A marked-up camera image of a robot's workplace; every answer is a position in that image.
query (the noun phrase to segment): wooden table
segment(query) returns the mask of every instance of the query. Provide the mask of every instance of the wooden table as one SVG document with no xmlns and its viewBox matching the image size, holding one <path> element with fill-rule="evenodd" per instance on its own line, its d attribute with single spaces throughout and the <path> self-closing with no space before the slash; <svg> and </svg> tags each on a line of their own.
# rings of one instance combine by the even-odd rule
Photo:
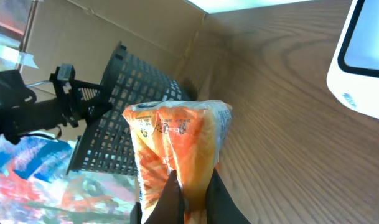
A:
<svg viewBox="0 0 379 224">
<path fill-rule="evenodd" d="M 220 175 L 252 223 L 379 223 L 379 120 L 326 85 L 350 4 L 214 14 L 199 32 L 182 77 L 233 106 Z"/>
</svg>

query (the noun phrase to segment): colorful plastic bag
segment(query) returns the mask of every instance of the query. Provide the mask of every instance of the colorful plastic bag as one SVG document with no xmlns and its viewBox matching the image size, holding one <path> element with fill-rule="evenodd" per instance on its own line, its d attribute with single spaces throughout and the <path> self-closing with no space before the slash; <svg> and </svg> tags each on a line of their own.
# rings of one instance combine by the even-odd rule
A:
<svg viewBox="0 0 379 224">
<path fill-rule="evenodd" d="M 152 213 L 172 170 L 177 170 L 184 194 L 185 222 L 198 217 L 205 209 L 232 107 L 217 100 L 151 102 L 129 106 L 123 116 L 130 125 L 138 167 L 142 222 Z"/>
</svg>

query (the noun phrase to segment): plastic basket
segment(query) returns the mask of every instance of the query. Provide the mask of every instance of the plastic basket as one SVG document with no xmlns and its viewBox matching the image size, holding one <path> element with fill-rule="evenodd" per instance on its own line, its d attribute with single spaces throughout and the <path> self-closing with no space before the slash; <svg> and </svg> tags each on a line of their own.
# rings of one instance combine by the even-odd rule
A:
<svg viewBox="0 0 379 224">
<path fill-rule="evenodd" d="M 70 170 L 136 175 L 129 125 L 122 114 L 128 105 L 166 100 L 189 100 L 175 80 L 126 51 L 118 44 L 106 66 L 101 96 L 113 108 L 88 124 L 77 138 Z"/>
</svg>

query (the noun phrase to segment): crumpled plastic packaging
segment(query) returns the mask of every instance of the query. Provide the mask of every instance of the crumpled plastic packaging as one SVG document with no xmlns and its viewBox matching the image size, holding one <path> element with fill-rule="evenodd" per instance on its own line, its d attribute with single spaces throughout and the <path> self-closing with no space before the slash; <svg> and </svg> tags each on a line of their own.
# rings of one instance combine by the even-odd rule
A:
<svg viewBox="0 0 379 224">
<path fill-rule="evenodd" d="M 177 170 L 184 195 L 185 223 L 204 220 L 205 193 L 232 107 L 219 100 L 150 102 L 127 107 L 123 116 L 135 151 L 142 223 L 154 210 L 172 170 Z"/>
</svg>

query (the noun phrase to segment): clear plastic bag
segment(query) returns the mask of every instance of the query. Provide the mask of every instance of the clear plastic bag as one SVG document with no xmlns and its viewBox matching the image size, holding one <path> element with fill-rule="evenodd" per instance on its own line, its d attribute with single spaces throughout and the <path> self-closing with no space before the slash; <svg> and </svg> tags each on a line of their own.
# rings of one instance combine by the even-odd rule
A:
<svg viewBox="0 0 379 224">
<path fill-rule="evenodd" d="M 142 223 L 152 213 L 172 170 L 177 170 L 184 195 L 185 222 L 199 219 L 232 107 L 218 100 L 151 102 L 129 106 L 123 116 L 130 125 L 135 151 Z"/>
</svg>

